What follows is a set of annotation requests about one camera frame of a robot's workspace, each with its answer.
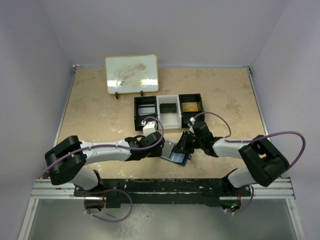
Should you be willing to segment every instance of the wooden table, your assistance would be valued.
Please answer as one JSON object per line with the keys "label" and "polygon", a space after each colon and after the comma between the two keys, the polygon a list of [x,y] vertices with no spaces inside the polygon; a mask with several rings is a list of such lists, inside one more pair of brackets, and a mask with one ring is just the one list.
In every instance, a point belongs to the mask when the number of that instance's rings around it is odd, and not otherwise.
{"label": "wooden table", "polygon": [[[197,94],[204,110],[221,115],[232,129],[233,139],[265,134],[255,96],[245,68],[165,68],[158,70],[159,91],[145,96]],[[58,142],[78,135],[88,142],[114,142],[138,134],[134,126],[134,97],[119,99],[107,92],[104,69],[81,68],[76,72]],[[225,124],[212,115],[205,122],[214,136],[225,136]],[[178,142],[182,129],[166,132],[165,138]],[[87,166],[102,178],[221,178],[235,168],[244,167],[240,159],[207,156],[197,149],[186,166],[164,159],[106,161]]]}

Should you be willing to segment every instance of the cable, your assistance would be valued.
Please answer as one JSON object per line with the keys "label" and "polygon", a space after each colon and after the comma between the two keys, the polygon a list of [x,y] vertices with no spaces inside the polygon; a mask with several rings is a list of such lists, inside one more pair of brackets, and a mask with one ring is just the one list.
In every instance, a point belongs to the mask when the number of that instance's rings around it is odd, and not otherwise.
{"label": "cable", "polygon": [[94,217],[94,218],[96,218],[96,219],[99,219],[99,220],[102,220],[102,221],[108,222],[108,223],[119,223],[119,222],[127,219],[127,218],[130,216],[131,212],[132,212],[132,209],[133,209],[133,206],[134,206],[133,201],[132,201],[132,198],[130,197],[130,195],[129,195],[127,192],[125,192],[125,191],[123,191],[123,190],[120,190],[120,189],[108,189],[108,190],[95,191],[95,192],[87,191],[87,190],[85,190],[85,189],[82,189],[82,190],[83,190],[85,193],[88,193],[88,194],[103,194],[103,193],[110,193],[110,192],[119,192],[119,193],[122,193],[122,194],[126,195],[127,198],[128,198],[129,201],[130,201],[130,210],[129,210],[128,214],[125,215],[123,218],[120,218],[120,219],[117,219],[117,220],[105,219],[105,218],[103,218],[103,217],[100,217],[100,216],[98,216],[98,215],[93,214],[92,212],[90,212],[90,211],[88,210],[88,208],[87,208],[87,206],[86,206],[86,201],[84,201],[84,202],[83,202],[83,206],[84,206],[84,210],[85,210],[84,213],[87,213],[87,214],[89,214],[90,216],[92,216],[92,217]]}
{"label": "cable", "polygon": [[244,205],[244,207],[240,208],[240,210],[238,210],[238,211],[233,211],[233,212],[232,211],[225,211],[225,213],[229,213],[229,214],[232,214],[232,215],[239,214],[239,213],[243,212],[244,210],[246,210],[247,207],[249,207],[249,205],[251,204],[252,200],[254,199],[254,195],[255,195],[254,187],[252,185],[250,185],[250,187],[252,189],[251,197],[250,197],[249,201],[246,203],[246,205]]}
{"label": "cable", "polygon": [[[162,125],[161,121],[158,120],[157,118],[153,117],[153,116],[148,116],[146,117],[143,121],[148,120],[148,119],[152,119],[155,120],[160,126],[161,126],[161,137],[159,138],[159,140],[152,144],[151,146],[146,146],[146,147],[129,147],[129,146],[122,146],[122,145],[118,145],[116,146],[115,144],[98,144],[98,145],[93,145],[91,146],[92,149],[97,149],[97,148],[120,148],[120,149],[129,149],[129,150],[134,150],[134,151],[144,151],[144,150],[148,150],[148,149],[152,149],[153,147],[157,146],[162,139],[164,139],[164,135],[165,135],[165,128]],[[52,169],[55,165],[57,165],[58,163],[60,163],[61,161],[67,159],[68,157],[77,154],[79,152],[82,151],[86,151],[89,150],[90,148],[87,147],[83,147],[83,148],[79,148],[77,150],[74,150],[72,152],[69,152],[68,154],[60,157],[59,159],[57,159],[55,162],[53,162],[52,164],[50,164],[43,172],[42,175],[45,175],[46,172],[48,172],[50,169]]]}
{"label": "cable", "polygon": [[237,144],[248,144],[248,143],[255,143],[255,142],[258,142],[258,141],[261,141],[261,140],[265,140],[265,139],[268,139],[268,138],[272,138],[272,137],[275,137],[275,136],[279,136],[279,135],[286,135],[286,134],[293,134],[293,135],[297,135],[301,138],[302,140],[302,146],[301,146],[301,150],[300,152],[298,153],[298,155],[296,156],[296,158],[293,160],[293,162],[289,165],[289,168],[292,168],[296,163],[297,161],[300,159],[300,157],[302,156],[302,154],[304,153],[305,151],[305,148],[306,148],[306,139],[305,137],[297,132],[297,131],[280,131],[280,132],[275,132],[275,133],[271,133],[271,134],[268,134],[268,135],[265,135],[265,136],[262,136],[262,137],[258,137],[256,139],[250,139],[250,140],[228,140],[227,138],[229,138],[231,136],[231,128],[229,126],[229,124],[227,123],[226,120],[224,120],[221,116],[219,116],[218,114],[216,113],[213,113],[213,112],[210,112],[210,111],[204,111],[204,112],[201,112],[201,113],[198,113],[197,115],[195,115],[193,118],[197,118],[199,117],[200,115],[202,114],[212,114],[212,115],[215,115],[216,117],[220,118],[224,123],[225,125],[227,126],[227,128],[229,129],[229,135],[226,135],[224,137],[224,140],[227,142],[227,143],[237,143]]}

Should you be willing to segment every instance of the white wall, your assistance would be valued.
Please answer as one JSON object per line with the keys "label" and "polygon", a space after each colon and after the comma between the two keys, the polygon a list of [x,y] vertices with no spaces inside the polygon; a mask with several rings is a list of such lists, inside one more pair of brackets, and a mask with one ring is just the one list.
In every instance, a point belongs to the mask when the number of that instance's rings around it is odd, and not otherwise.
{"label": "white wall", "polygon": [[1,1],[0,239],[17,239],[35,176],[55,138],[72,80],[41,4]]}
{"label": "white wall", "polygon": [[[308,239],[320,239],[320,1],[291,0],[253,65],[253,81],[270,133],[301,132],[305,152],[289,171]],[[297,137],[273,141],[293,160]]]}
{"label": "white wall", "polygon": [[156,54],[161,66],[248,66],[289,0],[40,0],[74,64]]}

